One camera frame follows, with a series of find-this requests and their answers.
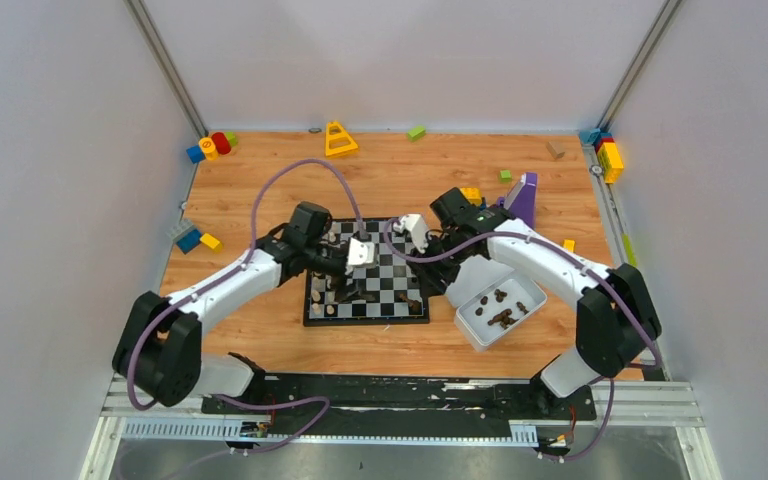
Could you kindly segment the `brown chess piece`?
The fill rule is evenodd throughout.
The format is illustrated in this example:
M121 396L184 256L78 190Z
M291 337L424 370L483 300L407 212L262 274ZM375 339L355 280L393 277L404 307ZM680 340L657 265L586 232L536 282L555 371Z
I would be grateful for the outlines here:
M406 293L400 292L398 299L405 303L408 309L408 314L411 316L421 315L423 312L423 303L421 300L410 298Z

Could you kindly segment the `black white chess board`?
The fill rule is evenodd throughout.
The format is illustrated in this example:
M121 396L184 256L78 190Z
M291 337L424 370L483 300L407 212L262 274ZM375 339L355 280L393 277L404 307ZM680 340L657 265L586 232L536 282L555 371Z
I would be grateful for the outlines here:
M395 252L409 253L413 249L410 239L394 234L392 247L382 237L386 217L365 220L370 240L377 245L377 265L356 269L343 289L333 286L327 275L306 275L306 299L302 308L302 322L306 327L428 324L430 305L428 297L419 288L419 281L406 261ZM405 303L398 299L400 292L421 300L423 312L411 316Z

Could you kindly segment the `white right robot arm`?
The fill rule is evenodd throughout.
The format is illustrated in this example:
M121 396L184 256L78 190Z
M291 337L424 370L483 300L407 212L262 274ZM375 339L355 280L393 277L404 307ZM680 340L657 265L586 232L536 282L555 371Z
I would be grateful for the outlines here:
M571 394L599 378L632 367L655 345L662 326L642 273L573 254L499 207L481 209L452 188L431 204L442 233L415 250L408 262L427 296L443 295L456 310L456 325L478 348L496 341L479 326L476 309L494 287L512 287L528 311L539 307L545 287L576 314L575 343L533 377L531 403L556 417Z

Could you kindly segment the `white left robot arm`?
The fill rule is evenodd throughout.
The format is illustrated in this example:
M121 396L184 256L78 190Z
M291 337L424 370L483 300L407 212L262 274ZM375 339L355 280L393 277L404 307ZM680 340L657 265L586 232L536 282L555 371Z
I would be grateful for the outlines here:
M324 207L299 203L290 220L255 240L238 259L197 284L161 296L147 291L133 303L112 358L132 404L172 407L189 396L225 395L243 413L258 411L266 386L258 367L238 354L202 351L205 335L250 300L277 289L305 271L343 284L367 264L374 247L365 232L330 239L332 216Z

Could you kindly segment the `toy car blue wheels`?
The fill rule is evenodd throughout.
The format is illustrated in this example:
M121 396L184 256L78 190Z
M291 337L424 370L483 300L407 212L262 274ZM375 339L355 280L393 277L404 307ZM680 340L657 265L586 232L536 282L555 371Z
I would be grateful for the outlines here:
M464 198L472 205L481 206L484 203L484 196L479 188L461 187L459 191Z

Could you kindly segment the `purple toy stand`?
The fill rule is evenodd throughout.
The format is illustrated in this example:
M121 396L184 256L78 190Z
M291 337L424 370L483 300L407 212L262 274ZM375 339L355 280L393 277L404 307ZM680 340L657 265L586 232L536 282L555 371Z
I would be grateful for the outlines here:
M536 226L536 196L538 174L524 173L504 197L501 206L513 216L523 220L532 229Z

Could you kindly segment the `white tin box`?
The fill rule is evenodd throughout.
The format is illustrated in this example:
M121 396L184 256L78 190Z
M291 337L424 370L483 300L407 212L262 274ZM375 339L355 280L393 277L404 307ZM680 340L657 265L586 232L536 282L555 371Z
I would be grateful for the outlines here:
M536 314L547 300L536 282L511 271L467 293L455 309L454 323L473 349L483 352Z

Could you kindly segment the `yellow block left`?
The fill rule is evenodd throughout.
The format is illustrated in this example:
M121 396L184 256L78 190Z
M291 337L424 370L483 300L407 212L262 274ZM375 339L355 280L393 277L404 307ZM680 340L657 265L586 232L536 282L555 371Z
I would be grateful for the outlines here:
M223 249L223 243L218 238L209 233L202 234L199 241L214 253L219 253Z

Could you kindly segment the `green block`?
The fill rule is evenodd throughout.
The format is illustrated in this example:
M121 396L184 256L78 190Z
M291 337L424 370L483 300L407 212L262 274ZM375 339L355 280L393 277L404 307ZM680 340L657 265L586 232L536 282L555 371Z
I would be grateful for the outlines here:
M427 134L427 129L424 125L416 125L406 132L406 138L410 142L416 142L422 139Z

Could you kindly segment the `yellow triangle toy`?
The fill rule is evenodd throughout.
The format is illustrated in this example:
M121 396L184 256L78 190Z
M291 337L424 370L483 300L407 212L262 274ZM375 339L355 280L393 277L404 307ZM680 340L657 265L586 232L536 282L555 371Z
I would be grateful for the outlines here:
M330 121L325 129L324 154L337 158L357 153L359 145L339 121Z

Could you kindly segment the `yellow curved block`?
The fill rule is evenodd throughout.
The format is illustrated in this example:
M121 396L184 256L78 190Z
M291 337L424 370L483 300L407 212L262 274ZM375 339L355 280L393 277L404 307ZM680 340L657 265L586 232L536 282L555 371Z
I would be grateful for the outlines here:
M576 250L576 242L572 239L564 239L562 242L562 247L570 253L574 253Z

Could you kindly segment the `blue grey lego bricks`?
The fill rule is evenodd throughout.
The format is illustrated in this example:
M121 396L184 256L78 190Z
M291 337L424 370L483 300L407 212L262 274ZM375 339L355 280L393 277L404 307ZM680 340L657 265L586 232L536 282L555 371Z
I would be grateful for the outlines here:
M200 244L202 232L190 219L183 218L168 231L168 236L183 254L188 254Z

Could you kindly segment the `wooden brown block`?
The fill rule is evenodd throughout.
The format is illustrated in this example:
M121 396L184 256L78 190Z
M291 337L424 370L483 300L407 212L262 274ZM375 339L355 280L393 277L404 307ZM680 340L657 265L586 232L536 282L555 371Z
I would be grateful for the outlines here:
M550 156L555 160L563 158L565 156L566 149L559 142L556 142L556 141L547 142L546 148Z

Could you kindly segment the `red cylinder block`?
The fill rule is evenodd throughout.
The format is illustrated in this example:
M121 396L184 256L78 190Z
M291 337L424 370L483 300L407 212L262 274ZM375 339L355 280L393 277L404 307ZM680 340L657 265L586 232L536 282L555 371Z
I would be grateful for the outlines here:
M220 156L227 155L231 152L231 143L224 132L214 132L211 135L211 139Z

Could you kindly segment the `green lego brick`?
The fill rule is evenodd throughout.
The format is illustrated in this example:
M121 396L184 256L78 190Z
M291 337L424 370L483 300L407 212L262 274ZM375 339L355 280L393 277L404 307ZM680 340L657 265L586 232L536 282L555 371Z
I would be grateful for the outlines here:
M236 147L238 145L237 136L233 132L225 132L225 137L231 147Z

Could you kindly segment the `yellow cylinder block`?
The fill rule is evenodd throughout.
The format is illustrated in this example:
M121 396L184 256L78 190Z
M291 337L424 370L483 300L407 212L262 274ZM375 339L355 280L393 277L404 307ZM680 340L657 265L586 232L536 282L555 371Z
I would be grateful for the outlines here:
M204 158L208 161L216 160L220 156L217 146L211 137L201 138L199 148Z

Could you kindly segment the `blue cube block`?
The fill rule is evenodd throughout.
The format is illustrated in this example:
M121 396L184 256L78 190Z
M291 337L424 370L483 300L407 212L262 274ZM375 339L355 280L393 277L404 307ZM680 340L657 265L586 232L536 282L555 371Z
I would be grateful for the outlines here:
M186 149L186 154L193 164L198 164L206 159L205 153L199 145L194 145Z

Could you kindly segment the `yellow lego brick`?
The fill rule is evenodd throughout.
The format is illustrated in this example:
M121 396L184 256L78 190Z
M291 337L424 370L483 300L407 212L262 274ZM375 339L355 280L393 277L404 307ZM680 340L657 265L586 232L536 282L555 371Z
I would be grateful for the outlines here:
M613 141L604 141L597 150L597 159L603 169L606 184L616 183L624 172L624 162L620 151Z

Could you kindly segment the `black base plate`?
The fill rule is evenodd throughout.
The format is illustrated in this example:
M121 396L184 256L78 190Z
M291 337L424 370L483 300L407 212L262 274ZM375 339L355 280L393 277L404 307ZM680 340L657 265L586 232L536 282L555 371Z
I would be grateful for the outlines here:
M584 387L561 400L539 400L526 380L465 377L272 373L238 399L274 405L312 396L347 410L477 410L509 419L593 421L592 390Z

